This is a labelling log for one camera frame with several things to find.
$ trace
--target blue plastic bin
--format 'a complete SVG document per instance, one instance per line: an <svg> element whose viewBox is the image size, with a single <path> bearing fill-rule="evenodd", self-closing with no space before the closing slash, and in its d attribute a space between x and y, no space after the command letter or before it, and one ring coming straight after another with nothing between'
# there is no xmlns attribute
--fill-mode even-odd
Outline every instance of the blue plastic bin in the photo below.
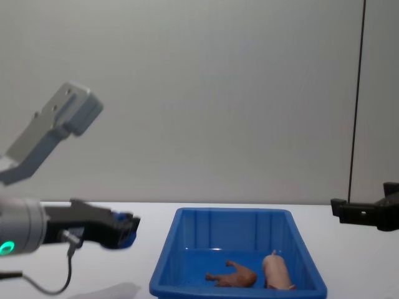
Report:
<svg viewBox="0 0 399 299"><path fill-rule="evenodd" d="M263 258L284 257L296 290L264 288ZM227 259L257 273L251 288L215 287L206 273L225 274ZM160 299L324 299L327 288L289 211L178 209L150 282Z"/></svg>

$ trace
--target toy chicken leg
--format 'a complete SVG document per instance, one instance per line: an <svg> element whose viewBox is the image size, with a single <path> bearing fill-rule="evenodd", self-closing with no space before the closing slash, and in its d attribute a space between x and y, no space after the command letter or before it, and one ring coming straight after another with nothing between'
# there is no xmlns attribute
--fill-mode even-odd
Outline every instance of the toy chicken leg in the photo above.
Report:
<svg viewBox="0 0 399 299"><path fill-rule="evenodd" d="M276 254L274 250L271 255L264 258L262 263L263 272L266 277L265 287L277 290L295 290L292 284L284 259Z"/></svg>
<svg viewBox="0 0 399 299"><path fill-rule="evenodd" d="M205 280L217 281L217 287L238 287L249 288L256 282L256 273L252 270L241 266L240 264L228 260L226 266L233 266L236 272L226 275L206 274Z"/></svg>

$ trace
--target green indicator light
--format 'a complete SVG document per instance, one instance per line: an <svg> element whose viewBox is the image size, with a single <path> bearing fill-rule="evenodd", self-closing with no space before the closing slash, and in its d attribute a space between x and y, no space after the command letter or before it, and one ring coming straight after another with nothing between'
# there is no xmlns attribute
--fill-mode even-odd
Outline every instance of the green indicator light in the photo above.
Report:
<svg viewBox="0 0 399 299"><path fill-rule="evenodd" d="M15 247L15 243L13 241L7 241L0 246L0 255L10 254Z"/></svg>

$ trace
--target white table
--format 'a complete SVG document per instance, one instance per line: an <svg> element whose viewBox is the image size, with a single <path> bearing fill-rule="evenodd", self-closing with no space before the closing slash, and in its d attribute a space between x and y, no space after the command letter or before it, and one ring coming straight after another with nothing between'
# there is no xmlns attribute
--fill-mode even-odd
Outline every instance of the white table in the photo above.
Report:
<svg viewBox="0 0 399 299"><path fill-rule="evenodd" d="M96 205L140 216L137 239L130 249L118 251L104 250L86 242L72 260L69 288L57 298L67 299L124 282L140 286L136 298L153 298L148 292L148 283L179 207L287 209L292 212L327 285L329 299L399 298L399 230L380 232L375 227L340 224L329 206L115 202ZM65 282L66 251L64 244L44 245L30 255L1 258L0 271L23 270L43 286L55 290ZM1 298L48 298L19 279L0 282L0 291ZM126 297L115 294L107 299L122 298Z"/></svg>

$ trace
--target gray wall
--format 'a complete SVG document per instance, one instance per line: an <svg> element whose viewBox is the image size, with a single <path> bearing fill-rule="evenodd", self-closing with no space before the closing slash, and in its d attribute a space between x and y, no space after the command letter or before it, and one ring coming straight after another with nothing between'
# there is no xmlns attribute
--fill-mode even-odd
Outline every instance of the gray wall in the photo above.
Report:
<svg viewBox="0 0 399 299"><path fill-rule="evenodd" d="M73 79L105 104L8 195L345 197L361 0L0 4L0 148Z"/></svg>
<svg viewBox="0 0 399 299"><path fill-rule="evenodd" d="M374 202L399 182L399 1L367 0L352 199Z"/></svg>

